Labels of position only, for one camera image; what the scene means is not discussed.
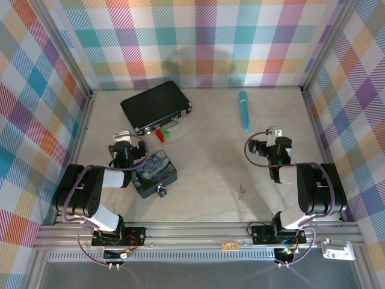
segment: red object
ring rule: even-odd
[[[164,135],[162,133],[162,131],[160,129],[157,129],[155,131],[156,135],[158,136],[159,140],[164,143],[165,142],[165,138],[164,138]]]

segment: white table surface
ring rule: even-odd
[[[281,126],[291,138],[292,162],[321,162],[312,124],[297,88],[243,89],[248,94],[250,132],[241,125],[238,93],[241,89],[186,89],[192,112],[162,144],[155,133],[145,136],[150,152],[164,150],[177,169],[178,180],[162,199],[142,199],[128,188],[103,189],[102,204],[125,221],[252,221],[271,220],[297,201],[294,185],[275,184],[268,169],[250,164],[243,147],[248,136],[270,126]],[[112,135],[132,130],[120,102],[139,91],[97,93],[79,164],[107,165]],[[251,155],[254,161],[267,160]],[[239,185],[246,189],[238,200]]]

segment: orange label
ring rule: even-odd
[[[237,242],[222,242],[222,251],[239,251]]]

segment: checkered wall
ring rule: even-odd
[[[0,0],[0,288],[19,288],[85,97],[26,0]]]
[[[385,1],[361,0],[309,101],[385,288]]]
[[[328,33],[317,33],[318,27],[330,27],[343,4],[343,0],[45,2],[88,82],[97,89],[147,89],[170,79],[183,88],[298,86]],[[333,15],[327,13],[333,9]]]

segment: blue marker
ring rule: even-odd
[[[248,132],[248,127],[250,123],[248,122],[248,111],[247,111],[247,94],[246,92],[240,92],[239,97],[239,106],[241,107],[241,116],[243,127],[245,128],[245,132]]]

